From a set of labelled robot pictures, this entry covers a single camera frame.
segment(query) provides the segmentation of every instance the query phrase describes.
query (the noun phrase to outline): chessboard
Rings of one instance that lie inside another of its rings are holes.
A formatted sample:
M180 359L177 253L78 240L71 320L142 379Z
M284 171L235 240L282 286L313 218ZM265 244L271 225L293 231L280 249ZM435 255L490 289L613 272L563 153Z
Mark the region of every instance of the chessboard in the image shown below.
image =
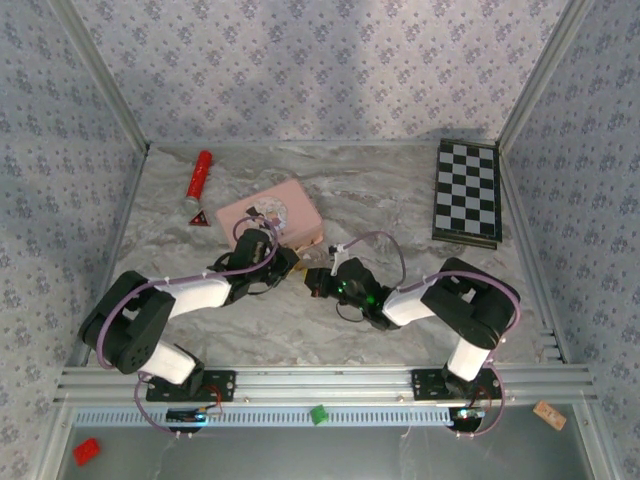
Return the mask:
M498 148L442 140L436 175L432 238L495 250L502 241Z

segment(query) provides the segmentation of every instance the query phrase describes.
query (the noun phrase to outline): red block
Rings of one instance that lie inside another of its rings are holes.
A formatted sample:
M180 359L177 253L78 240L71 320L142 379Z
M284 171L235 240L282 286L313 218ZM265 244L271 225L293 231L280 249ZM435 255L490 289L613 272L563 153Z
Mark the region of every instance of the red block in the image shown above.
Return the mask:
M95 438L90 438L73 449L73 456L79 467L100 453L100 446Z

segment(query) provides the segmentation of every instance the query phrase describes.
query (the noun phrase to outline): marble surface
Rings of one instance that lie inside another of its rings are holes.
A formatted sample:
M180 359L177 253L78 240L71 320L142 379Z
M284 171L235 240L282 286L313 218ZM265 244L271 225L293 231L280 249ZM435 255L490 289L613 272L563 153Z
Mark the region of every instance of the marble surface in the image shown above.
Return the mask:
M129 269L151 277L202 271L229 248L215 211L295 177L324 219L327 242L346 243L358 234L382 229L402 246L408 281L439 270L445 259L457 256L514 286L523 297L524 315L516 334L499 347L496 359L544 361L538 339L543 327L528 299L508 212L503 213L504 242L497 251L431 240L435 147L211 150L216 163L202 197L212 221L206 228L188 226L180 208L199 149L152 149L115 275ZM381 283L398 280L400 264L388 240L367 240L352 251ZM294 272L263 296L172 319L163 338L208 365L439 365L449 357L457 337L439 319L417 321L392 332L380 332L367 322L345 322L336 315L335 301L311 298L302 274Z

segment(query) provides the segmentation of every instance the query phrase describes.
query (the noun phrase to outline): patterned wallpaper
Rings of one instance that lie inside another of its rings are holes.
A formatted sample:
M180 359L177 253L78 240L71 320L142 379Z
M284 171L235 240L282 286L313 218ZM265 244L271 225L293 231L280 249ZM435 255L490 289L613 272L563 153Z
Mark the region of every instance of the patterned wallpaper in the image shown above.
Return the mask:
M75 0L151 141L495 139L567 0Z
M45 1L0 27L0 478L27 478L95 300L133 150Z
M640 479L640 3L596 0L509 155L574 361Z

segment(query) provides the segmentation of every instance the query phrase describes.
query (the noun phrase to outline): pink container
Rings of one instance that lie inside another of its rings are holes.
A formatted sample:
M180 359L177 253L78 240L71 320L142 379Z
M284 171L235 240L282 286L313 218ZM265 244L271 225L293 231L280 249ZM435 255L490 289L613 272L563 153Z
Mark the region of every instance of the pink container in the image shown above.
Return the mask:
M322 242L322 217L296 179L256 193L216 212L231 248L235 248L232 230L235 223L248 216L263 216L276 227L282 245L300 251ZM249 222L238 227L238 236L247 228L257 228L261 222Z

